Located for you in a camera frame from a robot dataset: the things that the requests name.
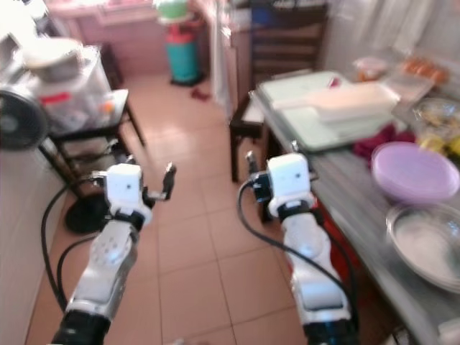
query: cutting board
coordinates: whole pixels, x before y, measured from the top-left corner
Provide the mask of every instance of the cutting board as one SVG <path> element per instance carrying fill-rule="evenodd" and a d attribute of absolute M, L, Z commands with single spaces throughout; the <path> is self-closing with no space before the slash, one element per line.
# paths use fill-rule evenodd
<path fill-rule="evenodd" d="M 339 78 L 342 85 L 350 84 L 341 74 L 325 71 L 270 80 L 261 83 L 259 91 L 264 94 L 271 105 L 272 102 L 301 97 L 308 92 L 327 88 L 332 78 Z M 320 115 L 314 107 L 305 106 L 280 109 L 276 111 L 276 116 L 283 118 L 295 132 L 298 140 L 311 152 L 340 147 L 359 139 L 372 137 L 391 121 L 395 123 L 398 130 L 405 128 L 405 124 L 397 120 L 390 112 L 374 114 L 371 118 L 366 119 L 329 123 L 320 120 Z"/>

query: teal gas cylinder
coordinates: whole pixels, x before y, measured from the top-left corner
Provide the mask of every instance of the teal gas cylinder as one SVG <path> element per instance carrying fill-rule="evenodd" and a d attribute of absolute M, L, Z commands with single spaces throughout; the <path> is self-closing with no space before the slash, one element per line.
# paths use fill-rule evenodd
<path fill-rule="evenodd" d="M 193 83 L 201 77 L 195 36 L 179 25 L 170 27 L 167 35 L 167 58 L 173 83 Z"/>

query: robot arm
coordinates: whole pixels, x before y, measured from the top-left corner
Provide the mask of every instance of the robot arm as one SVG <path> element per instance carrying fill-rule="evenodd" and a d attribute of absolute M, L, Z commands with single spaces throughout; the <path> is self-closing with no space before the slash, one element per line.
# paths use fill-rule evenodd
<path fill-rule="evenodd" d="M 91 244 L 89 263 L 52 344 L 102 345 L 136 262 L 139 232 L 150 222 L 155 201 L 170 198 L 175 171 L 168 165 L 163 192 L 151 194 L 142 185 L 138 165 L 118 164 L 99 173 L 112 220 Z"/>
<path fill-rule="evenodd" d="M 284 246 L 294 249 L 339 280 L 331 264 L 329 237 L 311 213 L 315 198 L 304 156 L 292 153 L 272 158 L 266 173 L 256 171 L 252 153 L 248 161 L 258 201 L 271 196 L 268 209 L 280 219 Z M 293 295 L 308 343 L 358 344 L 351 305 L 343 289 L 293 252 L 288 252 L 287 258 L 293 272 Z"/>

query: cable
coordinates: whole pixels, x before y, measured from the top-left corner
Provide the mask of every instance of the cable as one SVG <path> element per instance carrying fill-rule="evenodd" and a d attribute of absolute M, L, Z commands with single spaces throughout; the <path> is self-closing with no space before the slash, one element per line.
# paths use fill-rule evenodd
<path fill-rule="evenodd" d="M 80 244 L 86 243 L 88 241 L 92 241 L 95 239 L 98 235 L 90 235 L 84 239 L 81 239 L 79 241 L 73 242 L 69 247 L 67 247 L 64 252 L 60 255 L 59 262 L 57 263 L 57 269 L 56 269 L 56 280 L 57 280 L 57 288 L 59 290 L 59 293 L 61 295 L 61 298 L 65 301 L 65 304 L 67 305 L 68 299 L 65 297 L 65 291 L 64 291 L 64 286 L 63 286 L 63 265 L 65 258 L 67 255 L 72 251 L 72 249 L 76 248 Z"/>
<path fill-rule="evenodd" d="M 354 275 L 354 268 L 353 268 L 353 265 L 351 264 L 350 257 L 345 252 L 345 249 L 342 247 L 338 239 L 332 236 L 332 234 L 326 229 L 326 227 L 323 227 L 323 230 L 327 233 L 332 244 L 337 247 L 337 249 L 340 251 L 340 254 L 345 259 L 346 267 L 348 268 L 349 278 L 350 278 L 350 295 L 351 295 L 351 298 L 353 299 L 353 304 L 356 306 L 358 305 L 358 296 L 357 296 L 358 287 L 357 287 L 356 277 Z"/>
<path fill-rule="evenodd" d="M 325 276 L 327 276 L 327 278 L 332 280 L 344 292 L 346 298 L 348 299 L 348 301 L 350 303 L 350 306 L 351 306 L 351 319 L 353 320 L 354 326 L 355 326 L 356 330 L 358 331 L 358 329 L 359 329 L 359 321 L 358 321 L 357 307 L 355 305 L 353 297 L 350 296 L 350 293 L 348 292 L 348 290 L 345 288 L 345 286 L 342 284 L 342 282 L 340 280 L 335 278 L 331 273 L 329 273 L 327 270 L 322 268 L 322 266 L 320 266 L 319 264 L 314 262 L 312 259 L 306 257 L 305 255 L 301 254 L 297 250 L 295 250 L 295 249 L 293 249 L 293 248 L 291 248 L 289 246 L 286 246 L 285 244 L 283 244 L 283 243 L 281 243 L 281 242 L 279 242 L 279 241 L 277 241 L 275 239 L 272 239 L 272 238 L 270 238 L 268 236 L 265 236 L 264 234 L 254 230 L 254 228 L 252 228 L 251 224 L 249 224 L 249 222 L 247 221 L 247 219 L 246 219 L 246 217 L 244 215 L 244 212 L 243 212 L 242 198 L 243 198 L 243 192 L 247 188 L 250 188 L 251 185 L 252 185 L 251 181 L 246 181 L 238 190 L 238 198 L 237 198 L 237 202 L 236 202 L 236 209 L 238 211 L 239 220 L 243 223 L 244 227 L 251 234 L 256 236 L 258 239 L 261 239 L 262 241 L 267 242 L 268 244 L 270 244 L 270 245 L 272 245 L 274 247 L 277 247 L 277 248 L 279 248 L 279 249 L 281 249 L 281 250 L 283 250 L 285 252 L 289 252 L 291 254 L 294 254 L 296 257 L 301 258 L 302 260 L 307 262 L 309 265 L 315 267 L 319 272 L 321 272 Z"/>
<path fill-rule="evenodd" d="M 64 194 L 64 192 L 67 189 L 72 188 L 72 187 L 77 187 L 86 181 L 88 181 L 88 179 L 79 180 L 79 181 L 76 181 L 74 183 L 71 183 L 69 185 L 65 185 L 64 187 L 62 187 L 56 193 L 56 195 L 51 199 L 50 203 L 48 203 L 48 206 L 45 209 L 45 212 L 43 213 L 42 225 L 40 227 L 40 240 L 41 240 L 41 245 L 42 245 L 43 261 L 45 262 L 46 275 L 48 277 L 48 281 L 50 282 L 52 293 L 56 297 L 57 304 L 59 304 L 59 308 L 61 309 L 62 312 L 65 311 L 65 308 L 67 307 L 67 303 L 65 301 L 65 297 L 60 294 L 59 288 L 56 285 L 54 274 L 52 273 L 50 255 L 48 254 L 48 248 L 46 244 L 46 223 L 48 220 L 48 216 L 50 215 L 50 212 L 52 210 L 52 207 L 55 205 L 56 201 L 58 201 L 61 195 Z"/>

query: white plastic box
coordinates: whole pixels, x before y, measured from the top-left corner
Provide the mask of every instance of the white plastic box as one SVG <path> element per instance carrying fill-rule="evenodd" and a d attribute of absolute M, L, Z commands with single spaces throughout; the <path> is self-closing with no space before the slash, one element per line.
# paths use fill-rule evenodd
<path fill-rule="evenodd" d="M 355 83 L 312 91 L 297 99 L 273 102 L 274 109 L 305 106 L 316 108 L 324 122 L 370 118 L 390 113 L 400 100 L 393 90 L 379 82 Z"/>
<path fill-rule="evenodd" d="M 109 120 L 102 107 L 111 89 L 100 53 L 95 47 L 85 47 L 82 58 L 83 69 L 77 78 L 46 83 L 30 76 L 24 83 L 45 107 L 53 134 L 94 128 Z"/>

